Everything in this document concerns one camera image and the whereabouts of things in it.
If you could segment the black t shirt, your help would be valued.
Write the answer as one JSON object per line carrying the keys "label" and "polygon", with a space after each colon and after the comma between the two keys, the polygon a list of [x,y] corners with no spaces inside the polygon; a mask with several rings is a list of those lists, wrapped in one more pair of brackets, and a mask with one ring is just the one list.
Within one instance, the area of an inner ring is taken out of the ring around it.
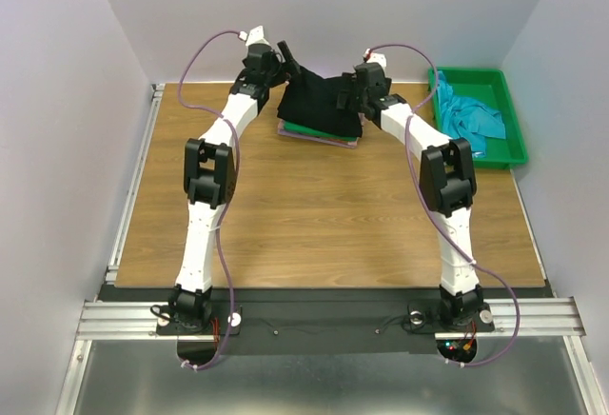
{"label": "black t shirt", "polygon": [[343,138],[363,135],[357,113],[337,108],[343,79],[324,78],[301,68],[301,73],[287,81],[277,116],[285,122]]}

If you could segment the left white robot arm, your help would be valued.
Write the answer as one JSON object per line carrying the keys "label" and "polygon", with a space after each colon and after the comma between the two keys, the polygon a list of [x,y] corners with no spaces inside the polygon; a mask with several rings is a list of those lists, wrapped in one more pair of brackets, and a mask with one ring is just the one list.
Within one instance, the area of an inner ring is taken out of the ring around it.
{"label": "left white robot arm", "polygon": [[244,68],[222,111],[200,137],[185,144],[184,191],[188,224],[184,256],[163,317],[188,332],[211,324],[213,252],[218,231],[234,195],[239,172],[239,140],[260,114],[269,91],[300,73],[285,41],[247,46]]}

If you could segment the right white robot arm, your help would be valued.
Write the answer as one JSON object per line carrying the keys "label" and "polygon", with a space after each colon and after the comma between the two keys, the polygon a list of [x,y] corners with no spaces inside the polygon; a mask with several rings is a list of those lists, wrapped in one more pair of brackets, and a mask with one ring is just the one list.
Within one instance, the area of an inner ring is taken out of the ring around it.
{"label": "right white robot arm", "polygon": [[372,54],[342,76],[337,107],[353,110],[404,144],[417,194],[439,235],[442,272],[438,318],[459,329],[482,308],[475,270],[470,217],[477,182],[472,151],[465,139],[451,139],[425,122],[398,94],[390,92],[385,59]]}

